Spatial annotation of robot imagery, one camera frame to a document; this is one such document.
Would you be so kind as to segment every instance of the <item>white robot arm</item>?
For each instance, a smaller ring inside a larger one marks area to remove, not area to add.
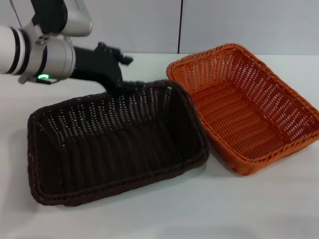
[[[27,26],[0,26],[1,74],[20,75],[21,84],[52,84],[67,78],[96,81],[112,94],[144,86],[141,82],[123,82],[119,63],[129,65],[133,59],[119,49],[102,42],[94,50],[72,45],[70,36],[85,37],[92,31],[92,20],[82,0],[31,2],[35,15]]]

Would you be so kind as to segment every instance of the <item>wicker basket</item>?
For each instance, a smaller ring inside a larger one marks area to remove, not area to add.
[[[78,206],[199,167],[209,143],[189,94],[157,81],[130,97],[104,94],[48,106],[28,121],[31,193]]]
[[[319,139],[319,112],[240,45],[186,56],[167,75],[193,97],[210,139],[239,174]]]

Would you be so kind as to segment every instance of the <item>brown wicker basket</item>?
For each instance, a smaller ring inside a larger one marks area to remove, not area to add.
[[[78,206],[183,174],[209,144],[188,93],[157,81],[129,97],[107,93],[34,112],[28,121],[31,193]]]

